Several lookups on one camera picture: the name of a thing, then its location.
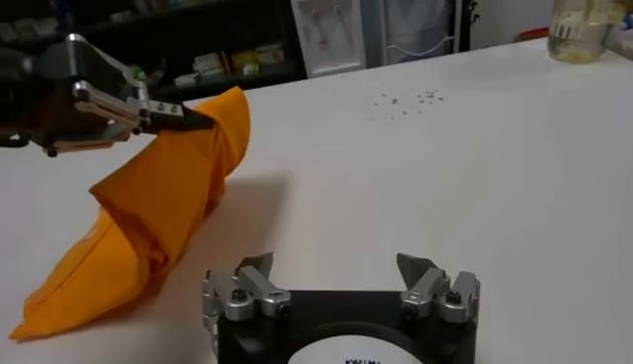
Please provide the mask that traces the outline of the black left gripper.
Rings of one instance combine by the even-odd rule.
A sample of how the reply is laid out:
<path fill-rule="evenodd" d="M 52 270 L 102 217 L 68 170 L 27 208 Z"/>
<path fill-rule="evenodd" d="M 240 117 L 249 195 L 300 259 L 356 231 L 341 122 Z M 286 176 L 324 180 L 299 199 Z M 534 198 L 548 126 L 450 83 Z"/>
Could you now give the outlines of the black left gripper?
<path fill-rule="evenodd" d="M 48 157 L 103 149 L 132 135 L 210 130 L 213 117 L 153 100 L 133 70 L 78 34 L 37 54 L 1 49 L 1 145 Z"/>

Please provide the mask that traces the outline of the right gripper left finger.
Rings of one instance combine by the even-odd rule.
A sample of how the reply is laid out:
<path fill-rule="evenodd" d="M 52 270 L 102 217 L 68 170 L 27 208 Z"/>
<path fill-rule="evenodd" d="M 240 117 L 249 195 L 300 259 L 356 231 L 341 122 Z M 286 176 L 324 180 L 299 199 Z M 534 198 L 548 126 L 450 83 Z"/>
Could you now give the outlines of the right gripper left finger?
<path fill-rule="evenodd" d="M 285 319 L 291 312 L 291 293 L 269 281 L 272 252 L 244 258 L 232 271 L 208 270 L 202 283 L 203 315 L 247 321 L 257 314 Z"/>

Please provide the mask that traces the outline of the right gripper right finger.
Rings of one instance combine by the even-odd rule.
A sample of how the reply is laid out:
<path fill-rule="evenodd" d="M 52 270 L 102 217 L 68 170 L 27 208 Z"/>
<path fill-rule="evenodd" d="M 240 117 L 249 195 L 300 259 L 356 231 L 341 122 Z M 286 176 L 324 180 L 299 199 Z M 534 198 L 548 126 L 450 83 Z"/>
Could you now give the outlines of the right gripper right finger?
<path fill-rule="evenodd" d="M 454 280 L 428 258 L 398 253 L 397 265 L 405 281 L 404 310 L 414 319 L 437 316 L 451 324 L 479 321 L 480 280 L 460 271 Z"/>

